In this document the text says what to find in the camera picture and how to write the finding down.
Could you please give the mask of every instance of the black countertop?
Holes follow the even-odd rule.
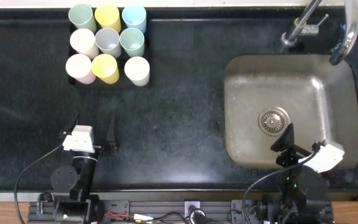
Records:
[[[235,164],[224,142],[224,69],[244,54],[329,54],[341,36],[343,9],[319,9],[320,34],[282,50],[280,35],[301,9],[149,9],[152,87],[81,90],[67,82],[67,9],[0,11],[0,190],[61,141],[74,115],[106,136],[118,118],[120,150],[102,155],[94,191],[244,190],[270,173]],[[358,90],[358,42],[348,61]],[[70,164],[60,151],[28,172],[20,189],[49,190],[50,175]],[[329,174],[332,189],[358,190],[358,166]],[[275,190],[274,180],[255,189]]]

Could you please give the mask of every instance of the black tray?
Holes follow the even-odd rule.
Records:
[[[121,31],[120,31],[120,34],[126,28],[127,28],[127,26],[126,26],[125,22],[121,18]],[[100,29],[102,29],[102,27],[96,21],[96,32],[94,34],[96,35],[96,33]],[[77,30],[77,28],[72,23],[70,23],[70,33],[72,34],[76,30]],[[145,46],[144,46],[144,54],[143,54],[142,57],[145,58],[150,64],[150,40],[149,40],[148,33],[150,33],[149,32],[149,21],[147,21],[147,28],[146,28],[146,32],[144,34],[144,44],[145,44]],[[68,51],[68,57],[71,57],[74,54],[78,54],[78,52],[76,50],[74,50],[70,46],[70,49]],[[121,55],[118,58],[116,58],[118,72],[119,72],[119,79],[118,79],[118,81],[116,83],[107,84],[107,83],[103,82],[100,78],[96,77],[96,79],[95,79],[95,81],[93,83],[82,84],[81,82],[78,82],[75,78],[73,78],[73,77],[71,77],[71,76],[69,76],[67,74],[68,82],[69,82],[69,84],[77,86],[78,88],[90,88],[90,89],[138,90],[138,89],[148,89],[148,88],[150,88],[151,81],[152,81],[151,65],[150,65],[150,79],[149,79],[149,82],[145,86],[136,86],[126,76],[125,71],[124,71],[125,63],[129,59],[130,59],[130,56],[122,48]]]

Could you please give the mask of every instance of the white cup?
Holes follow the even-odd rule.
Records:
[[[143,6],[127,6],[122,11],[122,19],[128,27],[133,27],[146,32],[146,10]]]
[[[96,75],[92,72],[91,60],[83,54],[71,56],[66,63],[67,73],[84,84],[93,83]]]
[[[94,42],[94,34],[88,29],[78,29],[70,37],[70,45],[78,53],[94,59],[99,54],[98,46]]]
[[[145,86],[150,79],[150,65],[145,58],[132,57],[124,67],[127,77],[137,86]]]
[[[96,22],[94,20],[91,6],[87,4],[78,4],[68,11],[69,20],[79,29],[89,29],[96,31]]]
[[[119,34],[113,28],[103,28],[95,35],[95,42],[99,49],[105,53],[118,58],[121,55],[121,44]]]
[[[125,29],[121,32],[119,42],[130,57],[143,56],[144,35],[139,29]]]

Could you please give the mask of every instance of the faucet base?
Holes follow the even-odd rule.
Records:
[[[289,41],[285,38],[285,34],[287,34],[287,32],[284,32],[283,35],[281,35],[281,41],[283,42],[283,44],[285,44],[286,46],[294,46],[296,44],[296,41],[298,40],[298,38],[296,38],[293,41]]]

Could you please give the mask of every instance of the yellow cup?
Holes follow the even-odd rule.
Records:
[[[107,84],[116,83],[119,78],[117,61],[108,54],[101,54],[93,59],[92,72]]]
[[[117,6],[106,4],[98,7],[94,12],[97,22],[103,28],[113,28],[117,32],[121,31],[121,20]]]

